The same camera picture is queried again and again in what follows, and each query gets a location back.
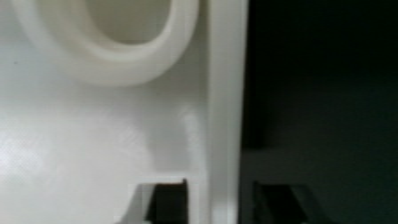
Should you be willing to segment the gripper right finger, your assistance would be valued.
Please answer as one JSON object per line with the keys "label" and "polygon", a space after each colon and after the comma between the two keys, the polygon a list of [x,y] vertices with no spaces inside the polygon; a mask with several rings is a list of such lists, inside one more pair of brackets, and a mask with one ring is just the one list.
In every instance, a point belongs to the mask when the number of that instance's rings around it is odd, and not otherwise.
{"label": "gripper right finger", "polygon": [[322,224],[324,214],[306,185],[253,184],[256,224]]}

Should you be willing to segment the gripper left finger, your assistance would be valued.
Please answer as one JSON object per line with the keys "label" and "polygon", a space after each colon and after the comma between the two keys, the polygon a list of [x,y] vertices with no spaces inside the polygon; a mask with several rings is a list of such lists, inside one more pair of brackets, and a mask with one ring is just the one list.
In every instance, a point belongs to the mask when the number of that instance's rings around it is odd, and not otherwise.
{"label": "gripper left finger", "polygon": [[189,224],[189,180],[141,183],[118,224]]}

